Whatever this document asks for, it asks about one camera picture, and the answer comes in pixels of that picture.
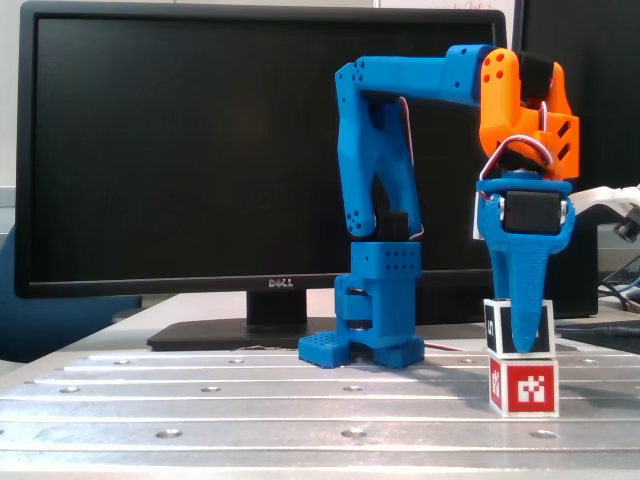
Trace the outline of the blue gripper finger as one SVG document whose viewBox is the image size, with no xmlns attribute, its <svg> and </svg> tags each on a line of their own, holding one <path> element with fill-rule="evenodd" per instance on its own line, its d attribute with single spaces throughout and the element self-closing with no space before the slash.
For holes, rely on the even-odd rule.
<svg viewBox="0 0 640 480">
<path fill-rule="evenodd" d="M 479 233 L 489 250 L 495 296 L 511 304 L 512 342 L 521 354 L 534 347 L 549 257 L 566 248 L 572 231 L 557 236 Z"/>
</svg>

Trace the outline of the blue gripper body black servo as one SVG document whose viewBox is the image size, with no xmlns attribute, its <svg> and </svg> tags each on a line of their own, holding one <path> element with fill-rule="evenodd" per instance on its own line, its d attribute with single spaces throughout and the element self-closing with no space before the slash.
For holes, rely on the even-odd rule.
<svg viewBox="0 0 640 480">
<path fill-rule="evenodd" d="M 568 181 L 542 176 L 503 176 L 479 180 L 477 228 L 482 236 L 497 232 L 543 236 L 573 230 L 573 205 Z"/>
</svg>

